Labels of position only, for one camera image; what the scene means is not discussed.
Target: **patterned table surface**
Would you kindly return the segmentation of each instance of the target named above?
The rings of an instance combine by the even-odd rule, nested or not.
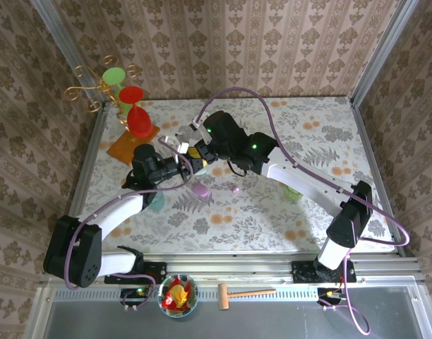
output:
[[[360,179],[373,186],[373,202],[378,194],[359,137],[356,122],[344,97],[267,99],[277,130],[286,148],[317,168],[348,182]],[[188,127],[203,106],[202,100],[144,102],[152,121],[161,128],[158,136],[185,135],[191,145],[199,133]],[[209,113],[224,110],[248,134],[261,131],[272,135],[263,106],[254,99],[215,100]],[[131,167],[108,156],[108,147],[124,132],[115,108],[109,111],[95,161],[84,213],[93,212],[121,188]],[[163,156],[170,156],[153,141]],[[162,187],[175,186],[173,178]],[[191,187],[208,186],[207,198],[196,196]],[[239,192],[232,193],[234,186]],[[144,210],[126,220],[105,240],[104,248],[125,245],[145,253],[202,251],[317,251],[326,238],[332,218],[306,197],[292,202],[282,184],[250,173],[237,177],[227,163],[217,161],[207,173],[192,178],[187,187],[164,193],[160,212]],[[390,240],[385,218],[373,214],[364,236]],[[391,246],[360,242],[356,251],[388,252]]]

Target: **small pink item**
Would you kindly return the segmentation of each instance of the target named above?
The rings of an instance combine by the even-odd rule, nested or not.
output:
[[[208,194],[210,194],[210,189],[207,186],[202,184],[194,184],[193,192],[198,196],[205,198],[206,196],[208,196]]]

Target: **brown damask wallpaper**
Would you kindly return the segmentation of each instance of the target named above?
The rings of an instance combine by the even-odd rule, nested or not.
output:
[[[98,73],[107,54],[140,65],[150,99],[235,85],[270,97],[348,95],[397,2],[53,0],[82,58]]]
[[[432,0],[419,2],[361,113],[432,296]]]
[[[0,0],[0,338],[21,338],[50,231],[94,118],[61,99],[71,72],[28,1]]]

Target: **gray floor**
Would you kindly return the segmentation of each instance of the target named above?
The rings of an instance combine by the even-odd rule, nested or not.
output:
[[[370,338],[422,338],[404,288],[357,288],[351,295],[370,322]],[[216,302],[201,302],[183,319],[168,318],[156,302],[137,312],[125,312],[116,302],[56,302],[44,339],[53,338],[365,337],[347,310],[323,312],[313,302],[232,302],[226,311],[220,311]]]

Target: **wooden hammer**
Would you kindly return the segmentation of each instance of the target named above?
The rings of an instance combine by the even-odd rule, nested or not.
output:
[[[261,291],[250,291],[250,292],[237,292],[227,293],[227,284],[219,284],[217,286],[217,295],[219,297],[219,308],[229,308],[229,298],[235,297],[249,297],[251,295],[271,295],[276,293],[276,290],[261,290]]]

